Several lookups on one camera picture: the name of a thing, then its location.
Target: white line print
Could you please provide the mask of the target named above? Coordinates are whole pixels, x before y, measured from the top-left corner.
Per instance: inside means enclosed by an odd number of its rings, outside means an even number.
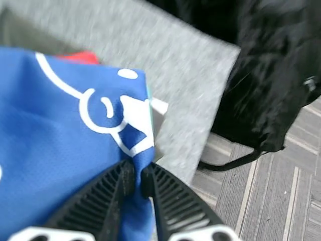
[[[66,92],[67,94],[79,99],[79,114],[85,125],[92,131],[100,134],[110,134],[117,145],[122,149],[124,153],[130,157],[151,148],[154,146],[153,132],[150,122],[150,110],[149,110],[149,100],[145,101],[132,98],[127,95],[122,95],[120,97],[120,102],[123,105],[123,116],[122,122],[112,128],[97,126],[89,116],[88,112],[88,101],[90,96],[95,92],[95,89],[87,89],[84,93],[81,93],[61,80],[55,72],[50,67],[46,57],[42,53],[36,53],[36,60],[39,63],[40,68],[48,79],[55,84],[58,88]],[[107,109],[107,118],[112,118],[114,116],[114,110],[111,101],[108,97],[102,97],[100,101],[105,105]],[[137,143],[130,150],[122,142],[119,132],[121,132],[127,124],[130,124],[135,129],[143,132],[146,137]]]

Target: gray carpet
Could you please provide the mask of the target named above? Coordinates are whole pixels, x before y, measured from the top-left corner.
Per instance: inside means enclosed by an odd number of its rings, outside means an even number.
[[[291,127],[286,148],[224,172],[198,169],[193,189],[244,241],[321,240],[321,99]],[[202,159],[225,163],[251,152],[211,134]]]

